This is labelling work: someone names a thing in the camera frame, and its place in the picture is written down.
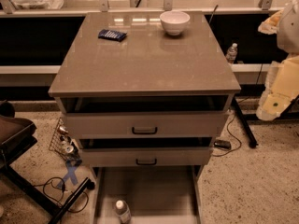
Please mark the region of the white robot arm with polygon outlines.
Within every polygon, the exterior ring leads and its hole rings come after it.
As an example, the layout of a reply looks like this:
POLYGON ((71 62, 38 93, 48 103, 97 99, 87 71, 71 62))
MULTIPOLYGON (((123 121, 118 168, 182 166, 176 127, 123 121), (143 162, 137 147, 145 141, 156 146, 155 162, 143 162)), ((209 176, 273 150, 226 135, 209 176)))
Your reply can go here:
POLYGON ((299 0, 291 0, 258 27, 263 34, 276 34, 279 49, 288 53, 282 62, 272 62, 264 83, 256 116, 278 118, 299 96, 299 0))

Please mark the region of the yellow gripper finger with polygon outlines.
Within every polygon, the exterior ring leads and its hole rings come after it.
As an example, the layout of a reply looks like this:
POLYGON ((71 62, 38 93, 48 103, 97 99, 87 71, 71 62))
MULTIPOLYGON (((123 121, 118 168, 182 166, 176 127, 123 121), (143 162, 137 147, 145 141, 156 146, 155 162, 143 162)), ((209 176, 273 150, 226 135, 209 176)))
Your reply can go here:
POLYGON ((272 62, 264 85, 256 116, 264 121, 274 120, 299 95, 299 56, 272 62))
POLYGON ((259 25, 258 31, 266 35, 276 34, 278 32, 278 25, 281 16, 282 16, 282 10, 274 13, 259 25))

